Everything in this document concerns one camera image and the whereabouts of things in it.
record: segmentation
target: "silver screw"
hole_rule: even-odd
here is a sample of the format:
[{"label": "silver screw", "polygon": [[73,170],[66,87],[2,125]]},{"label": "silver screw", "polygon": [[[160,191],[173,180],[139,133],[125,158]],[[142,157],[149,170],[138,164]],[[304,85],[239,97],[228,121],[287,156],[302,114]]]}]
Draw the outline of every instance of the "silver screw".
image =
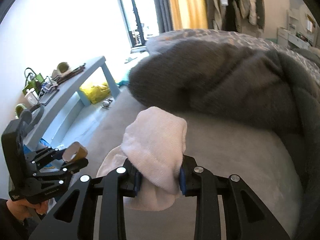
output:
[{"label": "silver screw", "polygon": [[83,176],[80,177],[80,180],[82,182],[87,182],[89,179],[90,179],[90,177],[88,175],[83,175]]},{"label": "silver screw", "polygon": [[125,173],[126,169],[125,169],[125,167],[119,167],[116,171],[117,171],[119,174],[121,174],[121,173]]},{"label": "silver screw", "polygon": [[232,175],[231,180],[234,182],[238,182],[240,180],[240,177],[238,175]]},{"label": "silver screw", "polygon": [[197,173],[203,172],[203,168],[200,167],[200,166],[196,166],[196,167],[194,168],[194,170],[195,170],[195,172],[197,172]]}]

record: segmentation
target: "table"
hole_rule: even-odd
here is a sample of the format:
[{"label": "table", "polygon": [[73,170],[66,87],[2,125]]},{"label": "table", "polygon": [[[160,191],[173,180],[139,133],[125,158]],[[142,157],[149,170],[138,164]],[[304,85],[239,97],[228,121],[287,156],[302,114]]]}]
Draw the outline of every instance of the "table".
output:
[{"label": "table", "polygon": [[79,87],[93,74],[94,71],[97,70],[97,68],[102,68],[103,73],[107,79],[111,94],[114,99],[116,99],[116,97],[120,93],[120,90],[116,82],[114,81],[105,61],[106,58],[104,56],[88,60],[83,72],[70,78],[59,86],[59,91],[44,107],[44,113],[38,124],[35,125],[33,130],[28,133],[23,141],[23,143],[30,150],[35,150],[37,148],[39,140],[42,138],[53,119],[57,116],[58,112],[63,108],[63,106],[68,102],[68,100],[75,92],[78,92],[80,99],[85,106],[90,105],[90,101],[86,98],[84,93],[79,91]]}]

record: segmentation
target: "yellow curtain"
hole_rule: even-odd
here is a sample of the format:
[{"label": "yellow curtain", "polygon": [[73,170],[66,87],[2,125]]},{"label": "yellow curtain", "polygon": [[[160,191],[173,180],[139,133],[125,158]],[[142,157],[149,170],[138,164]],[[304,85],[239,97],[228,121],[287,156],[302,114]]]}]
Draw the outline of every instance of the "yellow curtain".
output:
[{"label": "yellow curtain", "polygon": [[208,28],[204,0],[170,0],[174,30]]}]

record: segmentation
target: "gray curtain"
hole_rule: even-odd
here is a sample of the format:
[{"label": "gray curtain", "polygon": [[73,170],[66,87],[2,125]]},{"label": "gray curtain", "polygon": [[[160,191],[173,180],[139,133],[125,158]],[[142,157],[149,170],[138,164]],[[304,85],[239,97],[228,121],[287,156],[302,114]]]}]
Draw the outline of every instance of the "gray curtain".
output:
[{"label": "gray curtain", "polygon": [[169,32],[173,30],[172,17],[169,0],[155,0],[156,13],[159,25],[159,32]]}]

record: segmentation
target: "person's arm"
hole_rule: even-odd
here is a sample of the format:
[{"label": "person's arm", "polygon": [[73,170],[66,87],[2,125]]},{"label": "person's arm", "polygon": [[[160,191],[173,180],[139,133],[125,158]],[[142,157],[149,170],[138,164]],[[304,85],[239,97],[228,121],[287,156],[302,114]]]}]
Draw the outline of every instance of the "person's arm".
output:
[{"label": "person's arm", "polygon": [[36,210],[38,214],[44,214],[48,210],[48,202],[30,204],[27,200],[0,199],[0,240],[27,240],[30,232],[25,227],[26,218],[31,217],[28,208]]}]

